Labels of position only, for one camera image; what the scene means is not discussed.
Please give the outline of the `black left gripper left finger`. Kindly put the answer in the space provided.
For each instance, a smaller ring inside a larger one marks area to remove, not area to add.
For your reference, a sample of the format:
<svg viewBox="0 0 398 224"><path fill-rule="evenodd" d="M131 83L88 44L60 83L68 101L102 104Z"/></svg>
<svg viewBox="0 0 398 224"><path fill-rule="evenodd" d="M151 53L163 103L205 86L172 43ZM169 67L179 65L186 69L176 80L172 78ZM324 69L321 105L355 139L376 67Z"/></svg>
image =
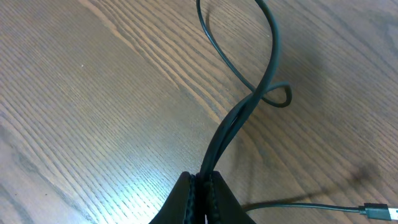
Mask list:
<svg viewBox="0 0 398 224"><path fill-rule="evenodd" d="M195 223L195 176L182 172L150 224Z"/></svg>

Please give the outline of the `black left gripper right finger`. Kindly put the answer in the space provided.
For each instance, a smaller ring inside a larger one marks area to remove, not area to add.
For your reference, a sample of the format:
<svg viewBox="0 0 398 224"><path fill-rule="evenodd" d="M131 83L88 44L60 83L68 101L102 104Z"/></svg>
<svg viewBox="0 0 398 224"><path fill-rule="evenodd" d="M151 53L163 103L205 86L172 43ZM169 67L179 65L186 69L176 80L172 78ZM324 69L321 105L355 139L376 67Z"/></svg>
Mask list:
<svg viewBox="0 0 398 224"><path fill-rule="evenodd" d="M206 217L209 224L255 224L217 171L206 182Z"/></svg>

